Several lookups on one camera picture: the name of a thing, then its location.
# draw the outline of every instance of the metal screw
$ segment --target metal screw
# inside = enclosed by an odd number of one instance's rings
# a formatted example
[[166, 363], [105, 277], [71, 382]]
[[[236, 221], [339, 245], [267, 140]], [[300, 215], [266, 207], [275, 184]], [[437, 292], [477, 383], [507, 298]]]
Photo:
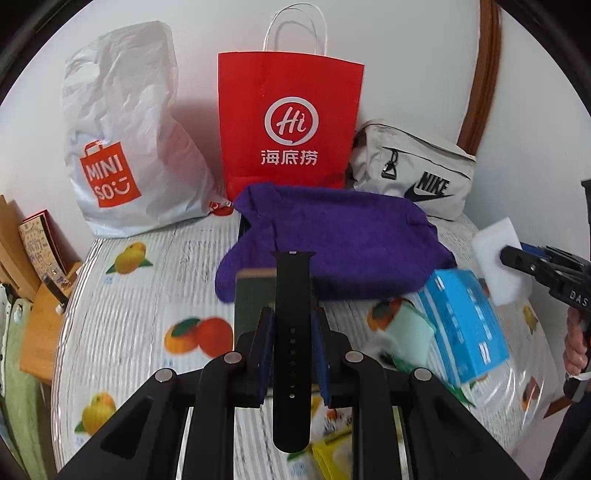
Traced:
[[242, 360], [242, 355], [238, 352], [228, 352], [223, 356], [223, 360], [227, 364], [237, 364], [240, 360]]
[[161, 368], [156, 372], [154, 378], [158, 380], [160, 383], [167, 382], [173, 377], [173, 371], [169, 368]]
[[417, 368], [414, 371], [414, 376], [417, 378], [417, 380], [420, 380], [421, 382], [427, 382], [431, 380], [432, 377], [431, 372], [426, 368]]
[[351, 350], [346, 353], [345, 360], [351, 362], [352, 364], [358, 364], [361, 360], [363, 360], [363, 354], [357, 350]]

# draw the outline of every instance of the blue package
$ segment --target blue package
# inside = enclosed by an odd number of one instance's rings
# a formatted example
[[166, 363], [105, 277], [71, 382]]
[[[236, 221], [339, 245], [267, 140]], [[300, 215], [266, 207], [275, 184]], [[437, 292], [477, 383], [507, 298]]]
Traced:
[[476, 380], [509, 358], [495, 312], [469, 270], [435, 270], [418, 292], [447, 380], [454, 386]]

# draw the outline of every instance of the purple cloth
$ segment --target purple cloth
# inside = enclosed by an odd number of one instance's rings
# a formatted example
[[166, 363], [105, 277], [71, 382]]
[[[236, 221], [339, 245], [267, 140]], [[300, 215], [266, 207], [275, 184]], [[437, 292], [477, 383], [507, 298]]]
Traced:
[[436, 268], [456, 266], [413, 202], [386, 195], [261, 183], [233, 204], [251, 228], [222, 259], [216, 294], [234, 301], [243, 268], [274, 267], [272, 251], [316, 252], [320, 300], [380, 299], [417, 291]]

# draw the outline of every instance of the table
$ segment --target table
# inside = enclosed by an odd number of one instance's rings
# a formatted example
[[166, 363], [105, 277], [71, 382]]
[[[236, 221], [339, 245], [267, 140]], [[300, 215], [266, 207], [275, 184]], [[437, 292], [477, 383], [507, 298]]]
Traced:
[[[75, 263], [68, 273], [68, 279], [72, 284], [76, 281], [76, 271], [81, 264]], [[73, 287], [70, 287], [64, 292], [66, 296], [70, 296], [72, 289]], [[21, 371], [37, 377], [47, 385], [51, 385], [57, 342], [63, 321], [62, 315], [56, 313], [58, 303], [46, 285], [41, 283], [33, 300], [33, 309], [21, 347]]]

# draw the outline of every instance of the dark pants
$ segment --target dark pants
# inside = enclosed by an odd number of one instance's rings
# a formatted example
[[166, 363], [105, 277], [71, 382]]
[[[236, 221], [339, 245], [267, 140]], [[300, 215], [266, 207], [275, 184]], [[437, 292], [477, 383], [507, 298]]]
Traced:
[[[570, 454], [591, 426], [591, 394], [586, 393], [581, 402], [571, 405], [564, 416], [541, 480], [553, 480], [558, 472], [569, 463]], [[587, 455], [579, 458], [579, 466], [561, 480], [582, 480], [591, 476], [591, 442], [587, 441]]]

